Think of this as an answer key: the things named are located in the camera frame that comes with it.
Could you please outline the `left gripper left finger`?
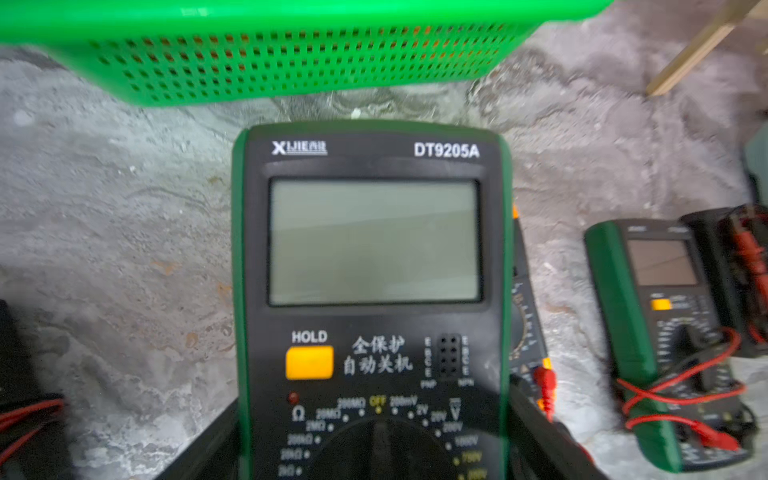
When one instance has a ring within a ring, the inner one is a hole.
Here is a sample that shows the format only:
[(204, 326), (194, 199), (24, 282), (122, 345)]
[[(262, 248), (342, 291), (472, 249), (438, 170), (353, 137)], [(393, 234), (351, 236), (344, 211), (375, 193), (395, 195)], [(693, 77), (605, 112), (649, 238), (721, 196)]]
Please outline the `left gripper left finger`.
[(240, 456), (238, 414), (238, 401), (235, 400), (156, 479), (237, 479)]

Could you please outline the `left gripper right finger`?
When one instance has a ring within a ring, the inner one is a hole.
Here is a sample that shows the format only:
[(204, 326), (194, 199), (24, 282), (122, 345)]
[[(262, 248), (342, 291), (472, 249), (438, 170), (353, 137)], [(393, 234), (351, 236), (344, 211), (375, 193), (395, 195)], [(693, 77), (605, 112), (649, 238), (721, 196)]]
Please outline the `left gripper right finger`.
[(566, 428), (547, 420), (515, 383), (506, 413), (508, 479), (607, 479)]

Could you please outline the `green DT9205A multimeter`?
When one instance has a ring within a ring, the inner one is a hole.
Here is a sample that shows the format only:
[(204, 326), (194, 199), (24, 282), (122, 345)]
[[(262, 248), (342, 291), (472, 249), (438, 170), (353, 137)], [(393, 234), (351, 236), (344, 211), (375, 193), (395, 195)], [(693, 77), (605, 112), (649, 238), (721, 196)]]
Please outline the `green DT9205A multimeter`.
[(239, 134), (241, 478), (509, 477), (511, 174), (485, 129)]

